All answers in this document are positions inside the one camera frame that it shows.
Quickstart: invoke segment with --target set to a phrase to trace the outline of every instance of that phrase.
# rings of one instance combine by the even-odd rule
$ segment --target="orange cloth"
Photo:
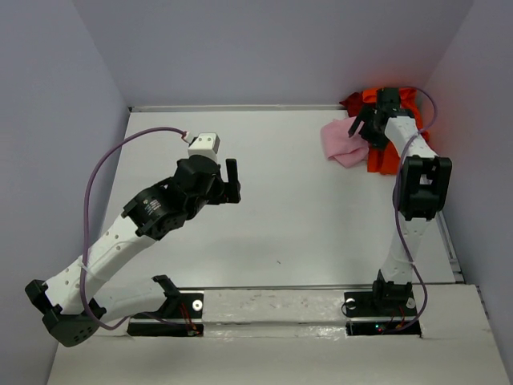
[[[363,103],[374,104],[376,103],[376,94],[381,88],[371,88],[362,92]],[[399,95],[401,97],[401,105],[414,113],[415,123],[417,128],[421,129],[422,116],[415,104],[415,96],[417,90],[413,88],[400,88]],[[429,139],[429,133],[423,132],[422,136],[426,141]],[[399,155],[392,142],[389,142],[385,151],[371,148],[369,150],[369,160],[367,162],[368,172],[380,172],[381,174],[395,174],[398,171]]]

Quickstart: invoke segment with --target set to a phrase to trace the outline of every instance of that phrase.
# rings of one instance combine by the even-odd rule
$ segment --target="cloth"
[[[348,131],[355,117],[343,120],[333,120],[321,128],[321,142],[326,159],[336,160],[342,166],[353,167],[364,160],[369,152],[369,144],[361,136],[355,134],[349,137]]]
[[[371,88],[362,92],[362,101],[365,104],[376,104],[376,97],[380,88]],[[400,88],[401,105],[414,113],[417,129],[423,126],[422,116],[415,104],[417,90],[414,88]],[[429,132],[423,132],[422,136],[426,141],[429,140]],[[399,155],[392,142],[389,142],[384,151],[371,148],[369,150],[369,159],[367,161],[368,172],[380,172],[381,174],[395,174],[398,171]]]
[[[363,107],[363,98],[361,92],[353,92],[347,99],[340,102],[347,109],[347,115],[352,118],[358,115]]]

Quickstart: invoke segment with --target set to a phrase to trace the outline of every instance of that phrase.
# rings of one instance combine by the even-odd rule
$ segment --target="pink cloth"
[[[347,133],[356,117],[333,120],[321,128],[322,147],[326,158],[335,159],[342,166],[349,168],[364,160],[369,153],[369,144],[358,134],[349,137]]]

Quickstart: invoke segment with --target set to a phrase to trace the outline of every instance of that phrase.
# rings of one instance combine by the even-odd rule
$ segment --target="robotic arm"
[[[363,107],[349,130],[350,136],[362,122],[360,135],[373,148],[384,150],[391,141],[398,154],[403,154],[407,146],[394,204],[398,206],[402,236],[414,259],[424,231],[445,204],[452,163],[449,158],[439,157],[418,134],[412,111],[401,108],[397,88],[378,91],[376,109]],[[378,272],[372,292],[345,293],[347,316],[389,317],[390,312],[400,306],[404,306],[408,315],[415,315],[414,308],[406,306],[413,296],[412,268],[413,262],[398,232],[394,232],[388,257]]]
[[[217,134],[199,134],[189,146],[189,157],[178,161],[174,176],[144,189],[124,206],[90,248],[87,267],[79,257],[47,281],[27,285],[26,294],[43,314],[45,327],[65,347],[78,345],[99,328],[80,299],[82,269],[87,271],[89,306],[102,322],[178,306],[180,292],[166,276],[128,288],[99,290],[135,255],[182,227],[205,205],[240,202],[236,161],[226,160],[228,182],[224,182],[216,156],[219,144]]]

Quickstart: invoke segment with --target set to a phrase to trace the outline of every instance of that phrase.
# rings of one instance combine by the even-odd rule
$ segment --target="gray wall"
[[[127,109],[69,0],[3,0],[0,52],[0,383],[44,384],[56,343],[23,289],[80,254],[87,177]]]
[[[336,103],[423,85],[471,0],[74,0],[129,105]]]
[[[481,285],[513,379],[513,3],[477,0],[427,84],[434,147],[454,171],[446,218],[467,281]]]

